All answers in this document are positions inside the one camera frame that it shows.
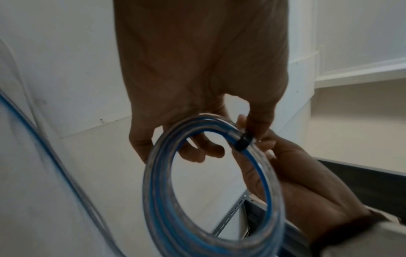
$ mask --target sleeve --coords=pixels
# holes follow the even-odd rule
[[[406,227],[374,213],[330,230],[310,248],[314,257],[404,257]]]

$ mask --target skin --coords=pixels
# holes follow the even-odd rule
[[[145,162],[154,129],[215,113],[224,95],[250,103],[247,130],[261,139],[288,84],[288,0],[115,0],[121,69],[132,107],[130,142]],[[182,158],[220,158],[204,134]]]
[[[237,124],[246,126],[240,115]],[[265,152],[278,176],[287,219],[310,241],[328,230],[370,215],[351,190],[334,173],[308,155],[300,146],[268,130],[257,146]],[[233,151],[247,188],[265,201],[261,179],[251,163]]]

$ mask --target clear plastic tubing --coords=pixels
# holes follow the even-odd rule
[[[255,234],[240,241],[215,237],[194,224],[180,207],[172,188],[172,161],[188,137],[205,131],[218,133],[233,145],[243,135],[225,118],[202,114],[165,131],[149,156],[143,181],[143,207],[155,245],[164,257],[275,256],[283,240],[285,208],[275,172],[254,144],[242,154],[258,171],[268,203],[262,226]]]

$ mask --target black wristband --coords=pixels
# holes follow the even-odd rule
[[[247,146],[250,145],[252,142],[252,139],[254,138],[254,135],[246,131],[241,138],[234,144],[234,149],[237,152],[242,152],[247,148]]]
[[[371,212],[371,215],[357,218],[343,225],[332,228],[316,239],[310,245],[313,257],[320,257],[321,251],[328,246],[338,245],[350,238],[369,230],[376,223],[387,221],[388,219],[380,213]]]

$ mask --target black cable tie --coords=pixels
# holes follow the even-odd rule
[[[237,152],[244,151],[250,145],[253,138],[254,135],[246,131],[244,134],[242,134],[241,138],[234,144],[234,149]]]

